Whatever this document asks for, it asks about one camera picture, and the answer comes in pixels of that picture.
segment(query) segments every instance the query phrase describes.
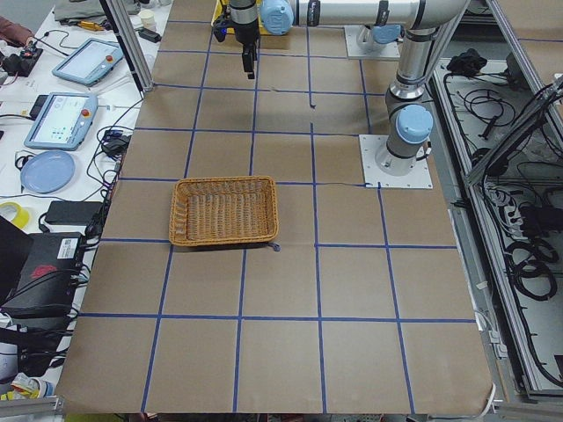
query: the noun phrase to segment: white label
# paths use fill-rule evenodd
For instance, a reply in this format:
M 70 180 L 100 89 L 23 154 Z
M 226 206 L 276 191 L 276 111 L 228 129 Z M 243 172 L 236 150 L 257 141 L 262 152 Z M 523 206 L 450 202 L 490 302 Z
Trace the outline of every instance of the white label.
M 77 250 L 78 239 L 63 239 L 57 259 L 72 259 L 74 252 Z

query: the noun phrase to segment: wicker basket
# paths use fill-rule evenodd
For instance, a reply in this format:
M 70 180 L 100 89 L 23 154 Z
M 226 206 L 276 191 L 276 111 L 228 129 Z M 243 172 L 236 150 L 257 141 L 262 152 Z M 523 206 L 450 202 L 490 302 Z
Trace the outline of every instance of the wicker basket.
M 184 178 L 174 186 L 174 245 L 260 243 L 277 234 L 275 182 L 269 177 Z

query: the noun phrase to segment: metal plate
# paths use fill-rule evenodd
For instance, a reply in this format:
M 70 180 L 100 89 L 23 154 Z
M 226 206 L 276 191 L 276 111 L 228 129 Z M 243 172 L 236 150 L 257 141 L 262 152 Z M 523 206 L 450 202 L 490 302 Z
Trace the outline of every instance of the metal plate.
M 385 47 L 378 50 L 364 51 L 358 46 L 356 37 L 360 27 L 358 25 L 345 25 L 344 34 L 346 35 L 346 47 L 348 51 L 348 59 L 366 59 L 366 60 L 380 60 L 382 62 L 398 62 L 400 53 L 398 51 L 397 42 L 387 44 Z
M 392 176 L 382 171 L 376 164 L 376 152 L 387 142 L 387 135 L 360 135 L 362 149 L 363 180 L 367 187 L 432 189 L 432 178 L 426 160 L 417 161 L 410 173 L 405 176 Z M 417 156 L 423 156 L 420 148 Z

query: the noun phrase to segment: white floor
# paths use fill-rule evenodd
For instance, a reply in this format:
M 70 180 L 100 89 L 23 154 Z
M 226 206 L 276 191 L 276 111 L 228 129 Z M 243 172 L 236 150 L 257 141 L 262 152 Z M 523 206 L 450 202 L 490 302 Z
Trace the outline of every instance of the white floor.
M 0 0 L 0 15 L 36 32 L 55 0 Z

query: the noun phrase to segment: tablet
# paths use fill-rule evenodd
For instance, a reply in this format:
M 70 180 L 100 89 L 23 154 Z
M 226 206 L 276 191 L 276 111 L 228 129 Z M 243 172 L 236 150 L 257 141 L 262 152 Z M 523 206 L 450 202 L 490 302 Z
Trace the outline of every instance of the tablet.
M 92 86 L 122 58 L 123 51 L 118 43 L 90 38 L 57 65 L 52 73 L 61 79 Z
M 97 110 L 95 95 L 53 92 L 45 100 L 24 145 L 74 150 L 86 137 Z

